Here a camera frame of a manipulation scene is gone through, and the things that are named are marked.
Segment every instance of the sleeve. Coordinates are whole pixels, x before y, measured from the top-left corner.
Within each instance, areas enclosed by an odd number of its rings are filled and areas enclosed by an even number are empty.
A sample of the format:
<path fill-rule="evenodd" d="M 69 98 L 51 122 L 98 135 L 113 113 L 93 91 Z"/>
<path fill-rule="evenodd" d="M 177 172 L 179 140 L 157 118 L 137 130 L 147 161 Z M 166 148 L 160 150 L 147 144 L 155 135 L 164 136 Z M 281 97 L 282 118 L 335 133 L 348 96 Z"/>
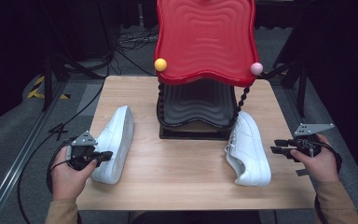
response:
<path fill-rule="evenodd" d="M 60 200 L 50 203 L 46 224 L 77 223 L 76 200 Z"/>
<path fill-rule="evenodd" d="M 317 191 L 322 213 L 329 224 L 358 223 L 356 208 L 341 182 L 319 183 Z M 322 221 L 317 217 L 316 223 Z"/>

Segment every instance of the human hand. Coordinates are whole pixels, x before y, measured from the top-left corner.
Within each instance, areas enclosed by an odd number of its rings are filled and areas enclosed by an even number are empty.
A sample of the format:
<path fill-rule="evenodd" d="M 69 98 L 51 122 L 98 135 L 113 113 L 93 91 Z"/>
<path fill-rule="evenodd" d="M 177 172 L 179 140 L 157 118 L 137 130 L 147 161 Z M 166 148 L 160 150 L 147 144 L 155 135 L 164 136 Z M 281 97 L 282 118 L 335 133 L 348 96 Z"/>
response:
<path fill-rule="evenodd" d="M 66 161 L 67 147 L 63 147 L 57 154 L 53 165 Z M 66 162 L 56 166 L 51 171 L 52 178 L 52 201 L 76 199 L 86 186 L 86 181 L 97 166 L 97 161 L 93 160 L 83 170 L 72 169 Z"/>
<path fill-rule="evenodd" d="M 319 141 L 330 146 L 327 138 L 321 134 L 317 134 Z M 309 157 L 298 150 L 290 150 L 293 157 L 304 163 L 310 175 L 321 182 L 339 181 L 337 173 L 336 158 L 334 154 L 327 148 L 322 147 L 321 152 L 314 158 Z"/>

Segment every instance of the wooden tabletop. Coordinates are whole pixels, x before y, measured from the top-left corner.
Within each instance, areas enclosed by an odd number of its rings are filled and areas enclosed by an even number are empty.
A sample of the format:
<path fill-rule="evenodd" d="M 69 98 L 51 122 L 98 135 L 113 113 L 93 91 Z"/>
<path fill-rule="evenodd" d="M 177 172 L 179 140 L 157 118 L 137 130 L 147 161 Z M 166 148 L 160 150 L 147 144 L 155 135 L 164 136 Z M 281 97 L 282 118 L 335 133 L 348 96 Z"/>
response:
<path fill-rule="evenodd" d="M 241 97 L 243 89 L 237 88 Z M 108 77 L 90 133 L 97 137 L 116 109 L 129 105 L 134 136 L 116 185 L 89 180 L 77 199 L 81 210 L 232 210 L 312 208 L 315 191 L 302 163 L 270 150 L 275 139 L 291 134 L 271 86 L 257 80 L 242 110 L 257 123 L 272 178 L 266 187 L 234 184 L 226 160 L 227 141 L 172 140 L 158 137 L 156 77 Z"/>

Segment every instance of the yellow object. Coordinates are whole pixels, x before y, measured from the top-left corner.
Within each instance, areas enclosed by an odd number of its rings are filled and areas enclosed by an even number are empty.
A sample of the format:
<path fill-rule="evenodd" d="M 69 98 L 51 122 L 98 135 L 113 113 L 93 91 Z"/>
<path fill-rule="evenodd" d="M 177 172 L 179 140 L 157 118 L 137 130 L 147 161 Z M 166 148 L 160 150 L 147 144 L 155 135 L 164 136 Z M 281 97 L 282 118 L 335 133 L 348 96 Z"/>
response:
<path fill-rule="evenodd" d="M 157 71 L 163 72 L 165 69 L 167 69 L 167 61 L 161 58 L 157 59 L 155 61 L 155 68 Z"/>

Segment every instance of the person's arm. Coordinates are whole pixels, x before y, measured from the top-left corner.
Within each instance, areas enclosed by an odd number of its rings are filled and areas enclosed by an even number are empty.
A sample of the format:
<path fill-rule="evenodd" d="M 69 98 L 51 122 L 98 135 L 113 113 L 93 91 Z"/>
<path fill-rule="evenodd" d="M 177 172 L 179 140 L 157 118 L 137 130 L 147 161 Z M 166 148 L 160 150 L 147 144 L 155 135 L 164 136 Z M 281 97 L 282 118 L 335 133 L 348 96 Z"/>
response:
<path fill-rule="evenodd" d="M 318 134 L 319 140 L 330 145 L 328 140 Z M 322 147 L 316 157 L 308 157 L 297 150 L 290 153 L 304 163 L 310 175 L 318 182 L 318 201 L 324 218 L 329 224 L 358 223 L 358 214 L 348 192 L 339 181 L 336 159 L 331 151 Z M 316 216 L 316 223 L 323 223 Z"/>
<path fill-rule="evenodd" d="M 66 147 L 57 154 L 55 164 L 66 160 Z M 94 171 L 97 161 L 92 161 L 83 170 L 72 169 L 63 163 L 51 171 L 52 202 L 48 209 L 46 224 L 77 223 L 76 198 L 86 186 L 86 181 Z"/>

